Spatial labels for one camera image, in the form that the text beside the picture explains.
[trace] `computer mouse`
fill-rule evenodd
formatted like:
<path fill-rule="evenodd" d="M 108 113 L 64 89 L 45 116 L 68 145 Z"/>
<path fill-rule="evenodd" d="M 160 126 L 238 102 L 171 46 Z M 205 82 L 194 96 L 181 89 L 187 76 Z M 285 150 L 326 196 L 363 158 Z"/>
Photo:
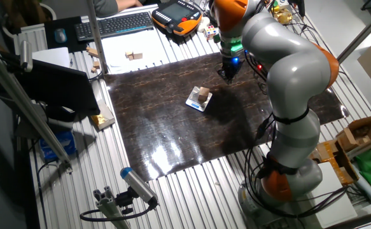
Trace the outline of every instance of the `computer mouse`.
<path fill-rule="evenodd" d="M 55 41 L 60 44 L 67 41 L 65 29 L 60 28 L 55 30 Z"/>

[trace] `blue led light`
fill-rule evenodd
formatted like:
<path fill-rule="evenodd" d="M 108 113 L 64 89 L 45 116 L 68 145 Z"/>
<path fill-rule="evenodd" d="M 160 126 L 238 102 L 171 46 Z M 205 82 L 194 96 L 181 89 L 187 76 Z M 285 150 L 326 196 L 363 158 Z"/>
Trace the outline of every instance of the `blue led light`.
<path fill-rule="evenodd" d="M 234 58 L 232 59 L 232 62 L 233 62 L 234 64 L 239 63 L 239 58 L 238 58 L 238 57 L 234 57 Z"/>

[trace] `desk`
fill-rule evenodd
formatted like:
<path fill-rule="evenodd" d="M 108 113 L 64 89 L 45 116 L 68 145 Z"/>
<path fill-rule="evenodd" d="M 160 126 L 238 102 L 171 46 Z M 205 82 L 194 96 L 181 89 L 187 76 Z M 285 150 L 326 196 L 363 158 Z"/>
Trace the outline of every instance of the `desk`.
<path fill-rule="evenodd" d="M 243 64 L 228 85 L 216 72 L 221 61 L 213 53 L 105 77 L 130 165 L 145 181 L 270 140 L 266 133 L 253 142 L 272 112 L 253 70 Z M 203 113 L 185 104 L 194 86 L 211 89 Z M 332 90 L 314 96 L 308 106 L 320 124 L 347 116 Z"/>
<path fill-rule="evenodd" d="M 146 6 L 141 9 L 130 9 L 124 13 L 153 9 L 153 6 Z M 307 17 L 304 22 L 311 24 Z M 298 26 L 289 29 L 298 30 Z M 156 66 L 219 52 L 216 44 L 203 42 L 201 34 L 192 34 L 183 38 L 177 45 L 157 30 L 155 32 L 164 48 L 161 52 L 166 54 L 160 60 L 154 61 Z M 308 32 L 304 32 L 302 35 L 312 39 Z M 327 49 L 322 39 L 317 34 L 315 36 L 319 39 L 320 45 Z M 34 52 L 46 50 L 43 25 L 23 28 L 22 33 L 14 40 L 16 51 L 23 40 L 32 43 Z M 96 75 L 96 73 L 90 72 L 94 59 L 86 52 L 70 53 L 70 57 L 74 63 L 73 68 L 86 71 L 88 77 Z M 146 66 L 139 66 L 139 68 L 145 69 Z M 112 108 L 105 82 L 98 80 L 94 82 L 93 86 L 96 96 L 104 98 L 106 104 Z M 332 139 L 354 119 L 371 115 L 371 107 L 350 77 L 340 75 L 332 87 L 351 115 L 321 126 L 320 142 Z M 111 223 L 81 221 L 79 213 L 95 209 L 93 190 L 101 190 L 104 186 L 109 185 L 116 194 L 127 189 L 125 181 L 119 176 L 120 169 L 129 166 L 129 162 L 118 123 L 97 132 L 89 119 L 85 118 L 74 124 L 73 132 L 78 152 L 71 156 L 74 170 L 72 174 L 58 172 L 56 167 L 49 166 L 44 168 L 37 177 L 37 169 L 43 165 L 43 161 L 39 153 L 36 152 L 37 148 L 30 153 L 41 228 L 46 228 L 46 226 L 48 228 L 113 228 Z M 257 153 L 268 150 L 266 145 L 255 149 Z M 255 166 L 256 163 L 260 163 L 259 156 L 252 165 Z M 243 180 L 241 172 L 243 164 L 244 155 L 238 152 L 149 181 L 151 189 L 158 195 L 160 207 L 145 216 L 130 219 L 131 227 L 138 229 L 245 228 L 244 216 L 237 203 L 237 189 Z M 38 180 L 43 186 L 42 196 L 39 194 Z M 145 210 L 144 204 L 138 200 L 134 201 L 133 208 L 135 212 Z"/>

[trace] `small dice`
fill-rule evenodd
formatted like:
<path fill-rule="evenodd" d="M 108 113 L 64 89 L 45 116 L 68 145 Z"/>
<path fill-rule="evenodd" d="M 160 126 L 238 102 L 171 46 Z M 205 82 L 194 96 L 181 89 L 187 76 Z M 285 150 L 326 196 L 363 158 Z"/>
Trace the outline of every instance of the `small dice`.
<path fill-rule="evenodd" d="M 207 40 L 213 39 L 213 37 L 217 34 L 218 28 L 213 27 L 213 25 L 210 25 L 204 29 L 204 35 Z"/>

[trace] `aluminum profile table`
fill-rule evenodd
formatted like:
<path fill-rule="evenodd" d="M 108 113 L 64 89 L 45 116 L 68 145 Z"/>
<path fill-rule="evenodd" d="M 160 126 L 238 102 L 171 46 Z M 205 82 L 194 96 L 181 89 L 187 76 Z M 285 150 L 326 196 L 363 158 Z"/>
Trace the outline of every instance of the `aluminum profile table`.
<path fill-rule="evenodd" d="M 155 6 L 145 6 L 124 11 L 122 14 L 152 11 Z M 304 22 L 314 27 L 308 17 Z M 301 31 L 301 25 L 288 26 L 290 30 Z M 159 30 L 154 30 L 165 55 L 154 61 L 154 66 L 177 62 L 220 51 L 220 47 L 212 40 L 206 41 L 202 33 L 192 33 L 176 42 L 166 38 Z M 308 31 L 302 36 L 310 41 L 314 37 L 320 46 L 328 49 L 321 37 Z M 20 42 L 27 40 L 32 44 L 34 52 L 46 50 L 46 38 L 43 24 L 25 27 L 15 38 L 16 52 Z M 93 61 L 97 60 L 87 52 L 69 54 L 73 61 L 72 68 L 85 71 L 89 78 L 100 73 L 91 73 Z M 138 66 L 145 69 L 150 66 Z M 104 99 L 113 110 L 107 85 L 104 80 L 93 83 L 95 96 Z M 333 139 L 347 124 L 358 118 L 371 116 L 371 106 L 366 101 L 350 76 L 340 74 L 332 86 L 337 97 L 350 112 L 347 118 L 321 126 L 319 141 Z M 128 167 L 129 161 L 118 123 L 98 132 L 84 118 L 73 125 L 78 152 L 71 155 L 73 172 L 68 174 L 58 170 L 56 166 L 45 167 L 37 177 L 37 170 L 44 164 L 38 147 L 30 152 L 31 170 L 38 207 L 41 228 L 114 228 L 111 223 L 90 223 L 79 218 L 80 213 L 96 209 L 92 191 L 110 186 L 114 193 L 126 191 L 127 185 L 120 177 L 120 170 Z M 266 144 L 257 147 L 256 158 L 252 166 L 261 162 L 260 154 L 268 152 Z M 158 195 L 160 206 L 140 218 L 130 219 L 135 228 L 246 228 L 244 215 L 237 201 L 237 189 L 243 180 L 242 166 L 244 154 L 238 152 L 224 156 L 189 169 L 149 181 L 148 184 Z M 38 183 L 42 186 L 40 195 Z M 362 199 L 351 198 L 353 203 Z M 147 206 L 141 200 L 134 201 L 134 212 L 144 211 Z"/>

